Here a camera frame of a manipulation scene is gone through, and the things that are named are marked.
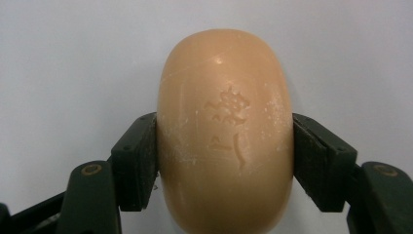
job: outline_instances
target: white wall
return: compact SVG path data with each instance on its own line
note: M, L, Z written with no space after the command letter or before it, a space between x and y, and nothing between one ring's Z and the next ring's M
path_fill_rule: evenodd
M156 110L164 62L182 38L250 31L277 53L294 112L413 175L411 1L2 1L0 202L12 214L65 189L76 166L106 159L132 121ZM348 233L295 181L274 233ZM181 233L162 188L124 233Z

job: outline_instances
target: soap surface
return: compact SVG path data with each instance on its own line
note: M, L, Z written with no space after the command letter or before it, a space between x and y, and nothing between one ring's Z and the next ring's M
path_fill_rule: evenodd
M270 47L233 29L179 42L162 74L157 141L164 196L183 230L271 230L291 190L293 131Z

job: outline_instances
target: oval soap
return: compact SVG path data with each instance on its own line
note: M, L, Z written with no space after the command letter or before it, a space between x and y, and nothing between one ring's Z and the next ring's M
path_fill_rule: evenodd
M258 37L193 34L170 53L157 114L160 174L188 233L265 233L293 175L292 113L280 63Z

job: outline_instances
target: beige soap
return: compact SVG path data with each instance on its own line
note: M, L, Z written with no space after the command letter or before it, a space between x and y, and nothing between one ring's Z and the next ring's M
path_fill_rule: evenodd
M265 233L293 175L292 114L280 63L238 30L193 34L170 53L157 114L169 211L188 233Z

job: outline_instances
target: metal screw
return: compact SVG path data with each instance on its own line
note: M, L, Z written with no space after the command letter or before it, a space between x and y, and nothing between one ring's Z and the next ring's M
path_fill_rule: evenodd
M82 169L83 176L91 176L99 173L102 170L102 166L99 164L89 164Z
M382 175L385 176L391 176L395 177L398 175L397 171L394 168L382 165L382 164L377 164L374 165L373 167L377 172L381 173Z

